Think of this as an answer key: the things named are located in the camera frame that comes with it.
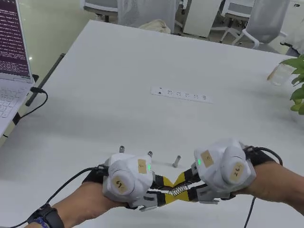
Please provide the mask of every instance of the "laptop keyboard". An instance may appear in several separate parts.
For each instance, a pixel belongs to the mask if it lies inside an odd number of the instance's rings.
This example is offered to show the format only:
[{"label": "laptop keyboard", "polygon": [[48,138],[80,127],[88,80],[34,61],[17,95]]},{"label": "laptop keyboard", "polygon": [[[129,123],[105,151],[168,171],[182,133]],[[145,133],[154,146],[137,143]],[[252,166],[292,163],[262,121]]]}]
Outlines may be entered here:
[{"label": "laptop keyboard", "polygon": [[11,110],[18,103],[24,92],[24,89],[0,88],[0,118],[9,116]]}]

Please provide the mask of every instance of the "clear plastic cup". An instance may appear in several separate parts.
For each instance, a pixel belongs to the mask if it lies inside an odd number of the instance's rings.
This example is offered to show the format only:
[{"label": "clear plastic cup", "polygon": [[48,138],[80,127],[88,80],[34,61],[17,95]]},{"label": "clear plastic cup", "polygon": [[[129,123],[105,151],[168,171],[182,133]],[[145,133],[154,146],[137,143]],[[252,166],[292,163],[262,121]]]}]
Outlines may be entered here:
[{"label": "clear plastic cup", "polygon": [[281,86],[289,79],[294,70],[295,68],[292,66],[280,63],[269,75],[268,80],[275,86]]}]

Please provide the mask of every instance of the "white cabinet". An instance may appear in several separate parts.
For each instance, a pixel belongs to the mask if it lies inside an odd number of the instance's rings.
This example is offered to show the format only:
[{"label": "white cabinet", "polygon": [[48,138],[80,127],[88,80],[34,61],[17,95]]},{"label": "white cabinet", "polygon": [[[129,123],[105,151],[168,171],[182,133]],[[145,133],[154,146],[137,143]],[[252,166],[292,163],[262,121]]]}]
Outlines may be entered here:
[{"label": "white cabinet", "polygon": [[189,0],[190,8],[183,32],[208,37],[221,2],[222,0]]}]

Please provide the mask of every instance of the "laptop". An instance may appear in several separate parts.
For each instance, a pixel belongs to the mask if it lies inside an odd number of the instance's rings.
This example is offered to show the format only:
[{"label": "laptop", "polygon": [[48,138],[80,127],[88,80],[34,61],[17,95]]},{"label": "laptop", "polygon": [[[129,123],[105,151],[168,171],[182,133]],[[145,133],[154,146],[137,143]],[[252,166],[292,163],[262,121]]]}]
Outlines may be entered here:
[{"label": "laptop", "polygon": [[0,136],[34,85],[17,0],[0,0]]}]

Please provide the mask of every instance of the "floor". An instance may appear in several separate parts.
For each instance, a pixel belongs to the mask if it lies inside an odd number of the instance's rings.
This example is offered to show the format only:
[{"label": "floor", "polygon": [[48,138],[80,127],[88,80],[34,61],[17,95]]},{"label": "floor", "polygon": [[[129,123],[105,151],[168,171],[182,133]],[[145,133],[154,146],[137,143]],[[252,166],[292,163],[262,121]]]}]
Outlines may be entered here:
[{"label": "floor", "polygon": [[[80,8],[79,0],[19,0],[22,25],[33,74],[39,75],[39,81],[48,73],[61,53],[66,53],[78,34],[90,19],[98,19],[96,15]],[[182,22],[184,16],[177,14],[177,20]],[[111,23],[116,23],[117,18],[110,17]],[[176,27],[175,33],[186,37],[198,38],[218,42],[223,32],[214,31],[209,38],[201,38],[181,33]],[[223,43],[231,44],[233,37],[228,35]],[[244,47],[252,45],[244,40]],[[26,107],[20,109],[20,114],[26,112]],[[9,135],[14,125],[5,132]],[[5,138],[0,138],[0,146]]]}]

